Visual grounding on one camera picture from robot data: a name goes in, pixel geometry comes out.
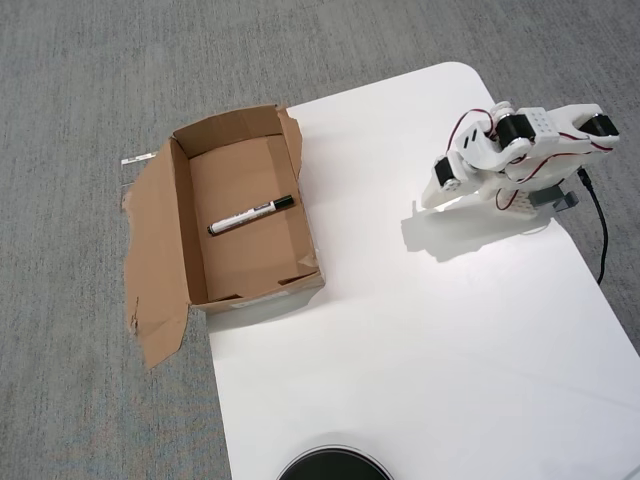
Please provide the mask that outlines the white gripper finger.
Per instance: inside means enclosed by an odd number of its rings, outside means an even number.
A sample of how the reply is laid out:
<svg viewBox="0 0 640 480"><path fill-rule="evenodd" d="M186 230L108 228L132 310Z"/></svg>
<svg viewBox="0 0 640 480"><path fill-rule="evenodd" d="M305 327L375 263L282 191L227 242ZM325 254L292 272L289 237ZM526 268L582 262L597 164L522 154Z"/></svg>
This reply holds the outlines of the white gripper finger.
<svg viewBox="0 0 640 480"><path fill-rule="evenodd" d="M461 182L457 179L449 179L443 186L437 177L432 177L421 196L421 206L423 208L436 208L456 198L461 193Z"/></svg>

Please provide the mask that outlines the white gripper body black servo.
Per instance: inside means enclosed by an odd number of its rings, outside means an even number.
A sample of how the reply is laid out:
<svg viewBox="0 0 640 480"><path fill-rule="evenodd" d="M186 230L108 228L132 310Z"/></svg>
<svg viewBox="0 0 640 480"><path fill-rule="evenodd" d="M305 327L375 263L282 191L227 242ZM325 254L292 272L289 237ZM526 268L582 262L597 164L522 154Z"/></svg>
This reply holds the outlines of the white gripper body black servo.
<svg viewBox="0 0 640 480"><path fill-rule="evenodd" d="M482 178L460 155L443 156L434 165L436 192L443 195L465 196L482 186Z"/></svg>

